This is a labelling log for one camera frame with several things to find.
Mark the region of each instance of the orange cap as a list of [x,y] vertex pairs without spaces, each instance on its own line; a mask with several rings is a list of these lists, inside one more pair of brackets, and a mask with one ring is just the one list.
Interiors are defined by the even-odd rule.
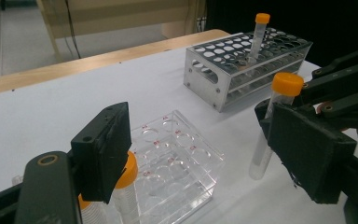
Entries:
[[129,158],[125,166],[124,174],[116,183],[116,189],[124,189],[136,179],[138,175],[138,165],[136,164],[135,155],[131,151],[128,152]]
[[304,79],[293,73],[277,73],[272,80],[272,89],[286,96],[298,96],[304,85]]
[[77,197],[78,200],[79,200],[79,204],[80,204],[80,209],[83,210],[85,208],[87,208],[91,202],[85,202],[83,201],[83,197],[81,196],[81,194],[79,194],[79,196]]
[[255,15],[255,22],[263,23],[263,24],[269,23],[269,14],[267,14],[267,13],[257,13],[257,15]]

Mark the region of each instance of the table surface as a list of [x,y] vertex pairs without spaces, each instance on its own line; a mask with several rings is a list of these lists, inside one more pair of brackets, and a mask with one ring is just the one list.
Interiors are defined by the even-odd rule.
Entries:
[[[179,110],[225,154],[213,199],[185,223],[345,223],[344,194],[338,204],[313,202],[276,155],[264,178],[248,176],[260,131],[254,108],[269,88],[219,113],[183,84],[186,47],[224,36],[211,31],[0,77],[0,190],[33,157],[69,151],[103,108],[129,102],[132,128]],[[299,74],[310,79],[316,68],[304,62]]]

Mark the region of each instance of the robotic arm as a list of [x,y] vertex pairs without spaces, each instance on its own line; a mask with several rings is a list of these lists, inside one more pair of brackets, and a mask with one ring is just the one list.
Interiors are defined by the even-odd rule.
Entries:
[[33,158],[22,184],[0,192],[0,223],[82,223],[80,193],[109,203],[131,146],[128,104],[103,109],[71,146]]
[[358,51],[313,71],[293,105],[275,104],[264,119],[268,103],[259,103],[255,113],[289,175],[316,203],[337,203],[344,192],[347,223],[358,223],[357,141],[341,131],[358,133]]

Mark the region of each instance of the metal test tube rack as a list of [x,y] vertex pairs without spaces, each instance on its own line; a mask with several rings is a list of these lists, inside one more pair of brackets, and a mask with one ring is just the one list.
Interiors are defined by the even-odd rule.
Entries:
[[271,84],[277,72],[297,73],[312,45],[300,37],[267,28],[255,63],[248,63],[253,32],[186,49],[184,84],[221,112]]

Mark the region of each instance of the clear plastic tube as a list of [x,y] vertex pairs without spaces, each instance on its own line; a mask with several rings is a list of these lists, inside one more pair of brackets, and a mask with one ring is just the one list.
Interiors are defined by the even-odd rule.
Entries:
[[138,175],[135,155],[129,151],[125,171],[113,190],[113,201],[123,224],[139,224],[139,206],[134,181]]
[[113,190],[116,209],[121,214],[124,224],[140,223],[138,200],[135,193],[135,185],[132,183],[124,189]]
[[81,194],[78,196],[78,200],[84,224],[107,224],[107,216],[101,202],[83,201]]
[[[247,56],[247,63],[252,66],[257,63],[258,52],[261,49],[263,43],[264,34],[266,32],[267,24],[269,23],[269,14],[257,13],[255,16],[255,32],[252,40],[251,51]],[[252,76],[255,73],[251,70],[247,73],[247,76]]]
[[[282,103],[291,105],[295,97],[300,94],[304,80],[302,77],[291,73],[278,73],[272,81],[273,93],[271,94],[265,119],[272,116],[273,104]],[[264,176],[272,156],[272,149],[268,146],[263,131],[260,132],[249,167],[249,176],[258,180]]]
[[11,184],[13,186],[18,185],[18,184],[22,183],[23,179],[24,179],[23,175],[16,175],[13,178],[11,178]]

